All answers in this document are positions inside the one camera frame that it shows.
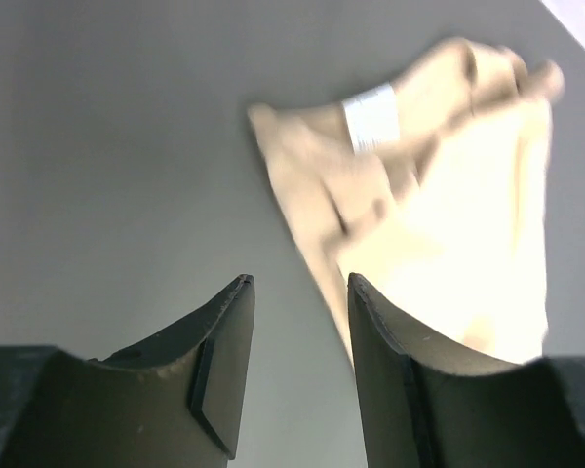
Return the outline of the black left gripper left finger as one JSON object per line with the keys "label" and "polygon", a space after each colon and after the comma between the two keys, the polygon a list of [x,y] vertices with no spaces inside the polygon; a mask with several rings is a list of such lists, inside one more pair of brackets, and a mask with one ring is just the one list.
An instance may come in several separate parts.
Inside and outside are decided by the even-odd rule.
{"label": "black left gripper left finger", "polygon": [[0,467],[224,467],[237,453],[254,279],[104,360],[0,346]]}

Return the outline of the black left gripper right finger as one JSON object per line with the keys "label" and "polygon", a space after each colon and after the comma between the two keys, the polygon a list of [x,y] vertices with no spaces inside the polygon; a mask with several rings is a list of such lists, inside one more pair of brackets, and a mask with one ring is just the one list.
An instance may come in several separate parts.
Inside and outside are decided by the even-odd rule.
{"label": "black left gripper right finger", "polygon": [[585,356],[515,365],[474,351],[348,280],[371,467],[585,467]]}

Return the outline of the beige t shirt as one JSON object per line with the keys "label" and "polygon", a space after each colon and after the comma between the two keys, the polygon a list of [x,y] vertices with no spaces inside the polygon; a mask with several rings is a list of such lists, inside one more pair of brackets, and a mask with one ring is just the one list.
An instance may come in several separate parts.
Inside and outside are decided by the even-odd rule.
{"label": "beige t shirt", "polygon": [[340,102],[249,107],[274,196],[340,339],[364,276],[431,329],[494,358],[541,356],[544,219],[561,68],[445,40]]}

